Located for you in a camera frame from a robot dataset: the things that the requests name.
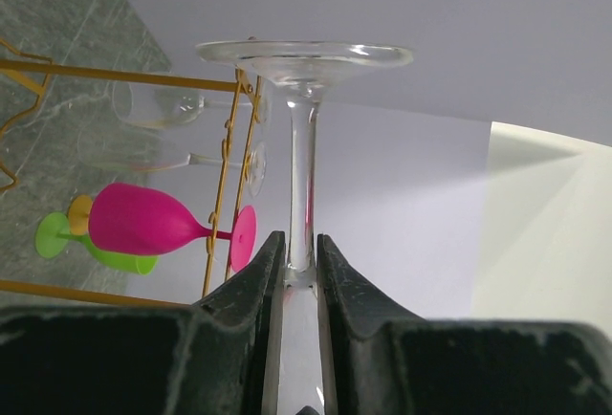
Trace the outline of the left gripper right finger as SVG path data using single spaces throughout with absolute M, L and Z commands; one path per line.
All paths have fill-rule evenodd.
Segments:
M 329 414 L 607 414 L 611 342 L 576 322 L 425 319 L 317 239 Z

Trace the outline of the magenta plastic goblet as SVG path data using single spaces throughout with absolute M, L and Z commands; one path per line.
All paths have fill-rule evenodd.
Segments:
M 94 199 L 89 235 L 105 251 L 162 255 L 214 233 L 177 199 L 157 189 L 113 183 Z

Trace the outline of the orange plastic goblet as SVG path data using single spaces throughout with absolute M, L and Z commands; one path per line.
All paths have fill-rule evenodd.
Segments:
M 67 218 L 71 234 L 80 236 L 88 232 L 92 205 L 92 197 L 85 194 L 78 195 L 69 205 Z

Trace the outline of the clear glass tumbler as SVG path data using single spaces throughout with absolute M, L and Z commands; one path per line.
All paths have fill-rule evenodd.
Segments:
M 205 61 L 231 64 L 273 84 L 291 114 L 292 171 L 288 255 L 273 296 L 261 413 L 321 413 L 326 394 L 319 344 L 314 243 L 317 116 L 327 90 L 344 80 L 405 66 L 413 53 L 392 45 L 325 41 L 220 41 L 197 48 Z

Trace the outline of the clear round wine glass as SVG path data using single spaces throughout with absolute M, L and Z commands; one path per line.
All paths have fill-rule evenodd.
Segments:
M 212 110 L 230 110 L 233 97 L 215 100 L 204 90 L 115 81 L 112 107 L 124 123 L 165 129 L 189 124 Z

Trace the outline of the clear flute wine glass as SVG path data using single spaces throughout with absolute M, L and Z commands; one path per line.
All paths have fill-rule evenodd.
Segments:
M 191 165 L 223 165 L 222 159 L 189 152 L 151 132 L 81 132 L 76 151 L 83 163 L 113 171 L 152 173 Z

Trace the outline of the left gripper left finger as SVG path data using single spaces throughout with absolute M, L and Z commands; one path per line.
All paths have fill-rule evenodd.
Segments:
M 5 414 L 273 414 L 285 235 L 177 308 L 1 312 Z

